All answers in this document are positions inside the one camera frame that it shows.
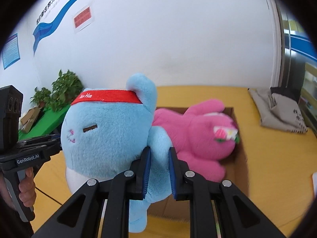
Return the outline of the person's left hand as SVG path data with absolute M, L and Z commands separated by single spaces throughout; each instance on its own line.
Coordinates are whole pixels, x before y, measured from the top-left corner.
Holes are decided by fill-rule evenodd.
M 19 184 L 19 198 L 25 207 L 32 207 L 36 200 L 33 168 L 25 170 L 25 178 Z

